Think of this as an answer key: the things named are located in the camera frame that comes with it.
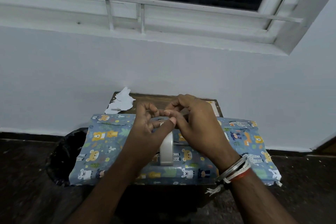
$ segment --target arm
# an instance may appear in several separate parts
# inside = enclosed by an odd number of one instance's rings
[[[139,103],[133,127],[117,159],[67,223],[109,223],[126,187],[150,162],[163,139],[174,129],[175,118],[153,121],[159,112],[151,103]]]
[[[180,114],[188,108],[188,122]],[[209,103],[191,95],[179,95],[162,113],[175,117],[189,145],[204,153],[222,173],[239,154],[230,146]],[[244,223],[297,223],[253,172],[231,182],[231,192]]]

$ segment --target silver bangle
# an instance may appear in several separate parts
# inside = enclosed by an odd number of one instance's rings
[[[215,183],[219,183],[224,178],[230,176],[232,173],[234,173],[245,161],[247,160],[247,154],[243,157],[241,157],[236,163],[234,163],[231,167],[229,167],[224,173],[222,173],[220,176],[217,177],[215,180]]]

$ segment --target fingernail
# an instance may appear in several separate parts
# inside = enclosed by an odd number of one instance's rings
[[[169,120],[170,120],[171,122],[173,122],[174,125],[176,125],[176,118],[175,118],[175,117],[171,117],[171,118],[169,118]]]

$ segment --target hand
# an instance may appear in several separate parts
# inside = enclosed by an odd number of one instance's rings
[[[174,117],[166,120],[161,126],[160,120],[150,121],[151,118],[159,116],[159,113],[155,105],[149,102],[139,103],[136,107],[133,127],[118,156],[128,161],[136,172],[151,161],[162,141],[175,127],[176,118]]]
[[[180,113],[183,108],[190,112],[188,122]],[[225,171],[240,158],[226,139],[211,104],[189,94],[180,94],[160,114],[175,117],[188,144],[204,153],[219,171]]]

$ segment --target dark floor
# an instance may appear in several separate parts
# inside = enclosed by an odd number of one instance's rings
[[[48,178],[45,159],[55,146],[56,143],[0,140],[0,223],[62,223],[89,193],[90,188],[63,188]],[[294,218],[300,223],[336,223],[336,158],[273,157],[273,160],[283,177],[283,186],[269,189]],[[182,211],[176,218],[158,207],[153,210],[154,205],[160,206],[159,192],[157,197],[144,198],[143,192],[135,192],[139,187],[145,186],[130,188],[122,199],[118,207],[121,219],[132,212],[133,220],[145,223],[158,223],[157,219],[163,223],[172,223],[173,219],[179,223],[242,223],[229,191],[214,198],[203,197],[208,203],[192,212],[193,208],[188,206],[195,202],[186,199],[187,188],[180,186],[183,190],[177,192],[180,196],[173,197],[176,209]]]

